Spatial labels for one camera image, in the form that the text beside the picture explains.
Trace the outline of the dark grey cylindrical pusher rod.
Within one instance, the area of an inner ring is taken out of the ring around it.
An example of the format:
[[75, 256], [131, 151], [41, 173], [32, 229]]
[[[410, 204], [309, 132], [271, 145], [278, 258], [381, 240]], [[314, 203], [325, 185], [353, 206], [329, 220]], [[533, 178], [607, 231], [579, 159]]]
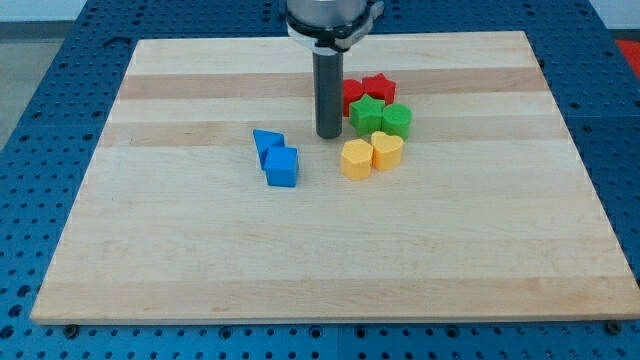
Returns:
[[337, 138], [342, 133], [343, 56], [313, 55], [315, 96], [315, 129], [324, 139]]

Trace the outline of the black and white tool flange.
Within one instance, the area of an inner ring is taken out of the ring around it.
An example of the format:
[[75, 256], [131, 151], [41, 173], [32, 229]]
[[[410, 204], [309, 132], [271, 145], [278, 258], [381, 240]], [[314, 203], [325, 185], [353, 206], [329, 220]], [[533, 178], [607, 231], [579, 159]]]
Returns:
[[287, 0], [287, 32], [315, 54], [344, 53], [371, 32], [384, 7], [371, 0]]

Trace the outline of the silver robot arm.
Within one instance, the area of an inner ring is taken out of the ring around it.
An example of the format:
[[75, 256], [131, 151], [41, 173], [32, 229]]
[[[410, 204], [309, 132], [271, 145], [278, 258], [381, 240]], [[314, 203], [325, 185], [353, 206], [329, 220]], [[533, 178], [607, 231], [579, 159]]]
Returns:
[[319, 137], [341, 135], [343, 54], [370, 33], [383, 12], [382, 1], [286, 1], [287, 33], [312, 54], [315, 131]]

